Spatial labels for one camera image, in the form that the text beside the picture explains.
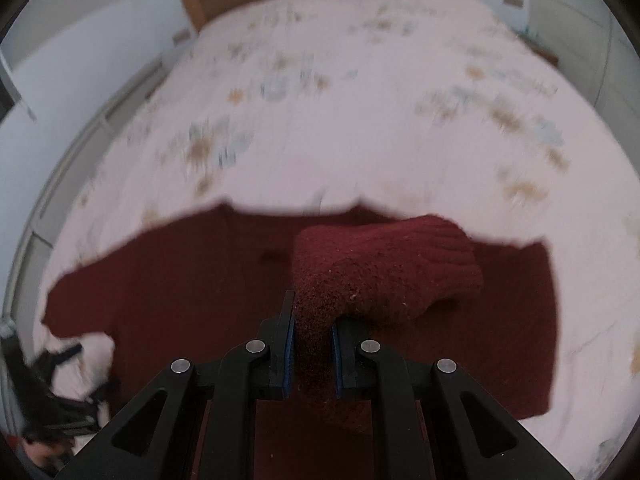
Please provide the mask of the dark red knitted sweater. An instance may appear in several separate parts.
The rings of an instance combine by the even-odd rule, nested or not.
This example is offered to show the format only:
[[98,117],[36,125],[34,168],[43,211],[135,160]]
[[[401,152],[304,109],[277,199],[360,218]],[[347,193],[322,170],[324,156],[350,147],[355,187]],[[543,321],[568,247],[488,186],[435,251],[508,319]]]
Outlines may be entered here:
[[335,394],[331,327],[347,313],[408,360],[454,360],[518,419],[548,411],[558,319],[547,249],[474,240],[436,216],[221,205],[66,274],[43,322],[58,338],[114,341],[111,404],[122,408],[173,359],[218,359],[256,335],[287,292],[294,385],[259,405],[259,479],[372,477],[369,405]]

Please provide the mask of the pink floral bedspread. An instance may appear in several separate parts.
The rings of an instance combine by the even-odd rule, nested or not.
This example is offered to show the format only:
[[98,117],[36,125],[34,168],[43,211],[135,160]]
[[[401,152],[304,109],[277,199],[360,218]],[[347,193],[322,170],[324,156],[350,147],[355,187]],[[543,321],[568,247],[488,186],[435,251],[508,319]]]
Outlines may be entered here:
[[550,246],[551,410],[526,426],[579,479],[639,415],[639,179],[593,107],[480,0],[267,0],[207,25],[120,129],[43,272],[230,202],[441,214]]

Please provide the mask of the wooden nightstand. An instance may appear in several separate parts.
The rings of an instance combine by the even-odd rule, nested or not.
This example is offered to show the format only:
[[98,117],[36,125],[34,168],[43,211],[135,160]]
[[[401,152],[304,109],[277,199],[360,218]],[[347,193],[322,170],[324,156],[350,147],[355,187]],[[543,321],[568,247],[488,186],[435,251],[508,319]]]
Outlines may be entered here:
[[559,57],[548,47],[538,41],[536,38],[532,38],[526,35],[521,35],[520,39],[532,50],[536,55],[546,60],[554,67],[559,66]]

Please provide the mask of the white wardrobe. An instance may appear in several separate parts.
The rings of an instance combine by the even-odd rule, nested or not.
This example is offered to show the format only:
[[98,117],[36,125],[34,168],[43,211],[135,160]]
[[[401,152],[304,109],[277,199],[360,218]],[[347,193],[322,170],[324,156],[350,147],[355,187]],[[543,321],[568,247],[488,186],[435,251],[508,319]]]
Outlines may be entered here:
[[529,0],[528,30],[616,136],[639,132],[639,57],[603,0]]

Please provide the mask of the left wall socket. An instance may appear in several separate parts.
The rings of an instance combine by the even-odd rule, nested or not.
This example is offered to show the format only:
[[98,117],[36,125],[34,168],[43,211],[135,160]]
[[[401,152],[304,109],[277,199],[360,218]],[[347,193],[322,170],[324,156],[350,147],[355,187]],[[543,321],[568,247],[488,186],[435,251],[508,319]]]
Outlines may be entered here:
[[191,32],[189,29],[185,28],[183,30],[179,30],[175,33],[174,36],[171,37],[172,42],[176,46],[177,44],[182,44],[186,40],[189,40],[191,37]]

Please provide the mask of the wall socket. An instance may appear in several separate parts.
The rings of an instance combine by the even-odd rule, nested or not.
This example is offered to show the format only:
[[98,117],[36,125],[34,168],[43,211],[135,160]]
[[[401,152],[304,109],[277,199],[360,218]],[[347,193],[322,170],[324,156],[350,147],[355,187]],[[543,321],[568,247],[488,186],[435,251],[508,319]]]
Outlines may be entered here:
[[505,6],[513,6],[514,8],[521,9],[524,6],[524,0],[502,0]]
[[176,46],[177,44],[182,44],[186,40],[189,40],[191,37],[191,32],[189,29],[185,28],[183,30],[179,30],[175,33],[174,36],[171,37],[172,42]]

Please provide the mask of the right wall socket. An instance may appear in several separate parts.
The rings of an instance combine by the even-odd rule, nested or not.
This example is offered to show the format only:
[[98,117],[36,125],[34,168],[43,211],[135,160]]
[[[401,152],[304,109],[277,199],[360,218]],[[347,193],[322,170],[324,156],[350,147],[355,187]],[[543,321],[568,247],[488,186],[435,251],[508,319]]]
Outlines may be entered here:
[[521,9],[524,6],[524,0],[502,0],[505,6],[513,6],[514,8]]

